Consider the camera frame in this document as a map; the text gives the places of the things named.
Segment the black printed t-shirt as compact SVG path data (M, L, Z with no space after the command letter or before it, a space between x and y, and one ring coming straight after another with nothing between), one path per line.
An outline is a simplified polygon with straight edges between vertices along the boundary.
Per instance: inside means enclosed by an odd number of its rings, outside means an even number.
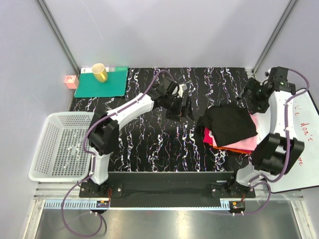
M246 108L234 104L209 106L197 126L209 129L218 147L257 135L255 123Z

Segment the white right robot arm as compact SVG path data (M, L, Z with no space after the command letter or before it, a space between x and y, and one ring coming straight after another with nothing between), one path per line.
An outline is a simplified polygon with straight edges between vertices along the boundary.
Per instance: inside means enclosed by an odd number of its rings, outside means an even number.
M263 183L275 183L286 175L305 148L297 139L294 129L293 100L302 93L288 81L289 68L273 67L266 73L266 80L250 78L238 99L249 94L254 114L270 113L269 132L258 143L251 155L251 163L235 173L235 179L226 185L231 197Z

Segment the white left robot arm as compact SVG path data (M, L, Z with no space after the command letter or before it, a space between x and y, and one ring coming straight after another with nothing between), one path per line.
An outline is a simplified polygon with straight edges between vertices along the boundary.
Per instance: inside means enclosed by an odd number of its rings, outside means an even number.
M149 87L131 101L107 112L95 112L84 143L89 144L91 167L88 184L96 197L103 197L108 190L108 166L111 154L118 147L121 129L139 116L157 108L166 110L165 117L180 121L193 120L191 98L186 84L178 84L164 78L159 84Z

